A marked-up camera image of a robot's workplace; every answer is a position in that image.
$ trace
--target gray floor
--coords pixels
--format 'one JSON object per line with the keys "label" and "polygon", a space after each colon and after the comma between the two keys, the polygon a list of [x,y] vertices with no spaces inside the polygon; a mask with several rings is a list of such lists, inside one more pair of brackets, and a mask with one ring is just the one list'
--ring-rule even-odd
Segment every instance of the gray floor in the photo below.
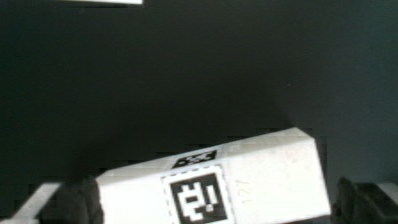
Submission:
{"label": "gray floor", "polygon": [[398,180],[395,1],[0,1],[0,216],[44,181],[296,126],[330,201]]}

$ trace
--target printed label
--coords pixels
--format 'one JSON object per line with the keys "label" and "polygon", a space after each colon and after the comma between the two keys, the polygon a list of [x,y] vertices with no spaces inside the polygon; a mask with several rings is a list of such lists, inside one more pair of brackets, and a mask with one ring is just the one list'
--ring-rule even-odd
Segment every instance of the printed label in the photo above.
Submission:
{"label": "printed label", "polygon": [[191,156],[186,156],[175,161],[172,168],[177,168],[177,167],[188,166],[191,164],[196,164],[200,162],[205,162],[214,159],[214,156],[216,156],[216,150],[198,153]]}
{"label": "printed label", "polygon": [[219,166],[164,177],[163,186],[175,224],[232,224]]}

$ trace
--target black object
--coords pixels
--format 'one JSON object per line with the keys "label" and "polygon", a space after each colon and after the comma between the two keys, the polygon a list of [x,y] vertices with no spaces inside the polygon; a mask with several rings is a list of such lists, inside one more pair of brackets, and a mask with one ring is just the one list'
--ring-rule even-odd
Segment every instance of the black object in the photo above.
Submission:
{"label": "black object", "polygon": [[398,205],[372,183],[340,178],[331,209],[333,224],[398,224]]}
{"label": "black object", "polygon": [[40,224],[102,224],[93,178],[61,184],[38,213]]}

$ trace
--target dark background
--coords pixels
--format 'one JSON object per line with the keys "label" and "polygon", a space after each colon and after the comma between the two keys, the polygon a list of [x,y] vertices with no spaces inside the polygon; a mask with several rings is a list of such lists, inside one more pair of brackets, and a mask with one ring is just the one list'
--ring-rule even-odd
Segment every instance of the dark background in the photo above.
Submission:
{"label": "dark background", "polygon": [[0,1],[0,216],[44,181],[296,126],[330,201],[398,180],[398,1]]}

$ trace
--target white box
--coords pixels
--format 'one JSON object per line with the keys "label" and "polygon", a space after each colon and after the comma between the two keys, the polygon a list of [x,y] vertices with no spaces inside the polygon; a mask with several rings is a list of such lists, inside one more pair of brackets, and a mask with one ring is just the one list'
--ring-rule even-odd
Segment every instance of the white box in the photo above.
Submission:
{"label": "white box", "polygon": [[276,224],[330,215],[314,140],[291,128],[108,170],[104,224]]}

